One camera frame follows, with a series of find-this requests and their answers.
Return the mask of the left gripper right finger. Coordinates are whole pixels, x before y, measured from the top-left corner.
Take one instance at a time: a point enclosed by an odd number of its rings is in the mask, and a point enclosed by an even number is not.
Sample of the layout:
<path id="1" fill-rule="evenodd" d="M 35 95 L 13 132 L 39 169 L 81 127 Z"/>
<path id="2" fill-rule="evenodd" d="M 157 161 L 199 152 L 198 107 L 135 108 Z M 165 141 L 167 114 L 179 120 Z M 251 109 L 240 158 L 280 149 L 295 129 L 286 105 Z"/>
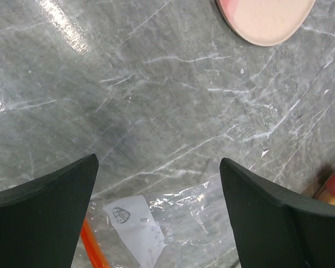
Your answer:
<path id="1" fill-rule="evenodd" d="M 242 267 L 335 267 L 335 205 L 293 192 L 228 158 L 219 169 Z"/>

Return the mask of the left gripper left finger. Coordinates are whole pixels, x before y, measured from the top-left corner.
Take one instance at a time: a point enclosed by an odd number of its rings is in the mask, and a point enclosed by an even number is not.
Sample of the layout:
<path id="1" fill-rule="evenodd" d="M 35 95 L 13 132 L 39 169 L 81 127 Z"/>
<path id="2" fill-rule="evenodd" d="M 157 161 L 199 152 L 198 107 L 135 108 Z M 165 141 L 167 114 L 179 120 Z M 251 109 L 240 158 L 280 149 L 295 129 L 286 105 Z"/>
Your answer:
<path id="1" fill-rule="evenodd" d="M 94 188 L 95 154 L 0 192 L 0 267 L 70 267 Z"/>

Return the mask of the clear orange zip top bag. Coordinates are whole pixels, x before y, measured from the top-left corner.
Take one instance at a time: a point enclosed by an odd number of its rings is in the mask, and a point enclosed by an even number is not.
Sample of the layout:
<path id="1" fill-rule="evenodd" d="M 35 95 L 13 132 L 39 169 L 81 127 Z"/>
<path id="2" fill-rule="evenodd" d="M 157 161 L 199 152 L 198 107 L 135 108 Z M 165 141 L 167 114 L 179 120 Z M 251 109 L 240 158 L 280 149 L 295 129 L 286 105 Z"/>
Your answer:
<path id="1" fill-rule="evenodd" d="M 236 267 L 219 181 L 170 193 L 95 200 L 75 267 Z"/>

